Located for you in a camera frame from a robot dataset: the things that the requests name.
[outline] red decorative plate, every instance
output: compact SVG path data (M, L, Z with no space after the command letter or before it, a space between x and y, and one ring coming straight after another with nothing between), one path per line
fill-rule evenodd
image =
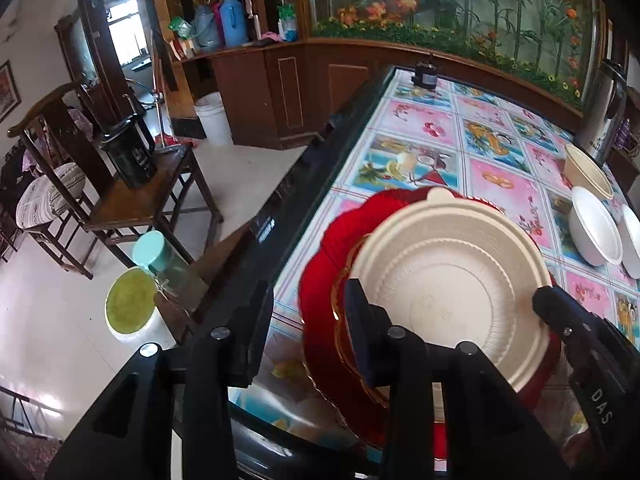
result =
M319 251L300 279L303 348L309 375L318 390L340 411L351 431L378 448L385 443L388 402L386 395L369 388L357 371L342 310L344 283L367 235L400 208L424 200L430 189L382 191L360 208L340 215L325 231ZM457 198L464 198L453 193ZM483 199L469 200L498 209ZM526 406L535 407L559 353L560 341L552 334L538 371L518 394ZM446 450L445 425L436 423L434 456L446 458Z

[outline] dining table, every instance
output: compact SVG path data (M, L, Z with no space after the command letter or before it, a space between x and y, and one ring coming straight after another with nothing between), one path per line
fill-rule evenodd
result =
M348 414L306 366L300 280L327 228L384 190L448 187L499 208L538 245L555 282L609 319L640 348L640 286L622 265L593 267L569 231L572 184L562 174L572 134L508 96L444 76L427 91L390 66L319 132L228 252L194 314L222 325L255 283L273 285L274 308L258 375L228 398L239 466L262 478L374 476L382 456L351 431ZM610 169L615 221L627 204ZM534 414L559 448L585 430L561 352ZM180 433L180 391L175 427ZM446 470L446 459L434 468Z

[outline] disposable paper bowl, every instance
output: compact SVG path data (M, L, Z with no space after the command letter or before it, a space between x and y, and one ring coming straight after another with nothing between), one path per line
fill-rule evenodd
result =
M613 218L597 197L583 187L574 187L569 214L569 232L582 257L593 266L622 262L622 240Z
M475 342L516 391L545 355L548 327L532 298L551 285L548 270L531 238L483 203L434 188L379 225L351 277L392 323L426 342Z
M613 198L613 188L604 174L589 155L572 144L564 146L566 160L562 174L572 184L591 191L601 200L611 200Z
M635 280L640 278L640 221L628 205L622 206L622 217L618 222L622 240L622 264Z

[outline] paper bowl lid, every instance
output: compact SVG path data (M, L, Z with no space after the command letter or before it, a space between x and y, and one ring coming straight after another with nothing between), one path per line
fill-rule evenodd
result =
M625 223L636 254L640 256L640 220L636 213L626 204L622 205L622 221Z
M535 291L552 284L542 255L481 202L434 188L375 229L351 277L392 323L426 342L475 342L516 391L544 357L548 327L532 309Z

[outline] yellow-green liquid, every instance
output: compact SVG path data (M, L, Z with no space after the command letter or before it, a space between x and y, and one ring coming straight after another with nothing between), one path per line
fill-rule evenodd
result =
M120 276L107 297L107 319L121 334L140 330L156 307L156 282L144 270L131 269Z

